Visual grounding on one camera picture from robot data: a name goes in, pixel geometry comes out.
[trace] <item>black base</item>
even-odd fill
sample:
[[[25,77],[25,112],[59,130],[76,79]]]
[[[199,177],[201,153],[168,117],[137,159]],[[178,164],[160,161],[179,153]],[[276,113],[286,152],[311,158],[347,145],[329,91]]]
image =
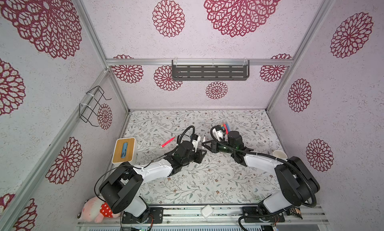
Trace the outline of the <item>black base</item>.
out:
[[[149,214],[151,214],[154,219],[153,223],[162,223],[163,222],[163,208],[151,208],[149,210]],[[152,219],[150,216],[144,221],[143,223],[150,224],[152,222]],[[124,215],[122,217],[121,223],[123,224],[138,224],[138,220],[135,216],[133,216],[130,213],[124,212]]]
[[[257,211],[257,206],[254,206],[254,207],[243,207],[243,215],[244,216],[251,216],[251,215],[260,215],[260,214]],[[245,218],[244,221],[246,223],[264,223],[260,219],[262,219],[264,222],[272,222],[272,223],[275,223],[277,221],[279,223],[285,222],[285,218],[284,218],[282,213],[281,213],[281,215],[276,214],[276,215],[268,216],[265,218]]]

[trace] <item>red flower pattern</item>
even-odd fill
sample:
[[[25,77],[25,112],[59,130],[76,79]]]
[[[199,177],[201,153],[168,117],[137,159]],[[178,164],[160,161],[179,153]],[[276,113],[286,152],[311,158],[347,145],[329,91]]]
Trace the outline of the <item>red flower pattern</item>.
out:
[[[305,79],[296,80],[288,92],[288,104],[295,112],[303,111],[310,104],[311,86]]]
[[[318,171],[327,171],[333,165],[333,152],[324,140],[314,139],[307,146],[307,159]]]
[[[133,59],[128,55],[118,55],[114,59]],[[136,83],[143,78],[143,69],[141,65],[117,65],[111,66],[113,73],[122,81],[127,83]]]
[[[112,111],[108,104],[102,104],[97,112],[97,121],[102,129],[108,129],[112,124]]]
[[[183,30],[185,19],[183,10],[173,0],[162,0],[152,12],[156,29],[165,37],[174,37]]]
[[[228,86],[221,81],[210,83],[205,89],[206,95],[211,99],[221,99],[227,94]]]
[[[272,56],[272,59],[291,59],[292,56],[287,54],[278,54]],[[264,65],[260,70],[260,77],[262,80],[273,82],[280,80],[287,66],[285,65]]]
[[[155,71],[153,78],[155,79],[156,85],[163,90],[177,90],[183,84],[183,81],[175,81],[172,79],[172,67],[169,65],[159,67]]]
[[[244,36],[266,23],[281,0],[205,0],[207,19],[223,35]]]
[[[363,47],[372,33],[372,17],[360,12],[348,17],[336,29],[331,40],[331,52],[338,58],[353,55]]]
[[[19,72],[0,59],[0,116],[18,109],[24,97],[25,86]]]
[[[14,231],[32,230],[32,228],[35,226],[35,220],[37,217],[36,208],[37,205],[35,204],[35,199],[30,199],[28,206],[24,208],[22,215],[19,217],[19,219],[17,219],[15,225],[13,226],[15,228]]]
[[[81,25],[71,0],[0,0],[0,7],[38,51],[66,59],[79,49]]]
[[[0,215],[7,208],[8,204],[11,202],[14,196],[15,194],[8,193],[0,198]]]
[[[45,177],[50,183],[64,184],[68,182],[79,170],[83,158],[82,152],[79,141],[70,137]]]

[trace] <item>red marker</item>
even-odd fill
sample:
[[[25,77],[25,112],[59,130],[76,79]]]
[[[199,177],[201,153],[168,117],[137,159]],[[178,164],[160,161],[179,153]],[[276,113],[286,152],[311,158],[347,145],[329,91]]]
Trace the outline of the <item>red marker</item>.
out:
[[[224,125],[224,128],[225,128],[225,133],[228,134],[227,126],[225,125],[225,123],[223,125]]]
[[[165,142],[161,147],[164,148],[167,144],[169,144],[170,142],[172,142],[172,140],[174,139],[175,137],[171,138],[170,140],[168,140],[167,142]]]

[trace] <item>red pen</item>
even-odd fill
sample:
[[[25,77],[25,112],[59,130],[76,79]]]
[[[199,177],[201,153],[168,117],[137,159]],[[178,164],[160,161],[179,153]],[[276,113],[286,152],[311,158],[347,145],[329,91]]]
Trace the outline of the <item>red pen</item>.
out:
[[[175,137],[171,138],[167,142],[165,142],[161,147],[164,148],[167,144],[169,144]]]

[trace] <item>blue object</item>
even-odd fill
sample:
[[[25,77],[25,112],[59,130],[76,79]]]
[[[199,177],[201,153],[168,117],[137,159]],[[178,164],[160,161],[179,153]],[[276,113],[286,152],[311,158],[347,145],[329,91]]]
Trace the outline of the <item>blue object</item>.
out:
[[[128,143],[125,142],[122,145],[121,158],[125,158],[125,156],[127,155],[127,147],[128,147]]]

